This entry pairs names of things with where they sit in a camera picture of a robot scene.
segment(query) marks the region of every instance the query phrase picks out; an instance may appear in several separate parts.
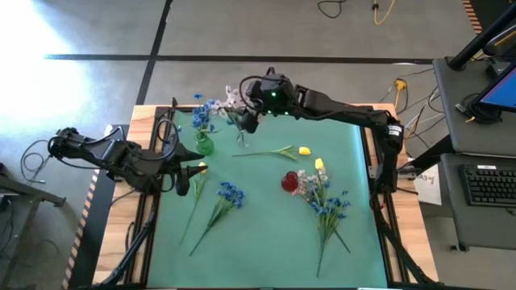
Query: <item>clear glass vase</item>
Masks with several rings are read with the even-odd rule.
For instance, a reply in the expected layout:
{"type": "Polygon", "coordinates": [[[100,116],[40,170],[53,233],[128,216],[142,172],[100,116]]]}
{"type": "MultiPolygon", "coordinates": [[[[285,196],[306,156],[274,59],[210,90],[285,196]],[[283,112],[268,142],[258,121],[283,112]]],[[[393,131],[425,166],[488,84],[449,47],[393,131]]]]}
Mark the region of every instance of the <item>clear glass vase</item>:
{"type": "Polygon", "coordinates": [[[215,150],[215,144],[208,134],[198,132],[195,135],[197,151],[203,155],[210,155],[215,150]]]}

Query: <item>yellow flower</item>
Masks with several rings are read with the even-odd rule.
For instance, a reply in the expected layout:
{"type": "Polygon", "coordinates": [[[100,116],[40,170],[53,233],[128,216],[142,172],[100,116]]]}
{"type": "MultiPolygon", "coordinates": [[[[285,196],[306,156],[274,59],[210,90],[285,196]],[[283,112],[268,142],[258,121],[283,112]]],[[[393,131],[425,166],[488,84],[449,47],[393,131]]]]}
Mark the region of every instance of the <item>yellow flower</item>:
{"type": "Polygon", "coordinates": [[[299,154],[301,155],[309,155],[310,149],[308,147],[299,147],[299,154]]]}
{"type": "Polygon", "coordinates": [[[324,163],[323,163],[322,159],[317,158],[315,160],[315,169],[317,169],[317,170],[323,170],[324,169],[324,163]]]}
{"type": "MultiPolygon", "coordinates": [[[[205,164],[204,162],[201,162],[201,163],[199,164],[199,166],[206,166],[206,164],[205,164]]],[[[205,173],[206,173],[206,170],[208,170],[208,169],[204,169],[203,171],[201,171],[201,174],[205,174],[205,173]]]]}

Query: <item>black keyboard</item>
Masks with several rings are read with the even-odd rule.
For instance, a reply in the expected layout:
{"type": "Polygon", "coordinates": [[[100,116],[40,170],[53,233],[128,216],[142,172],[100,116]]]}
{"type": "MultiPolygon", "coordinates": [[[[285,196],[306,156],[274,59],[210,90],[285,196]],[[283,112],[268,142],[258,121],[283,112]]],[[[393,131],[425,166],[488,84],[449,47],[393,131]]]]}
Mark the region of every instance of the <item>black keyboard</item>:
{"type": "Polygon", "coordinates": [[[516,208],[516,167],[480,167],[459,167],[468,204],[516,208]]]}

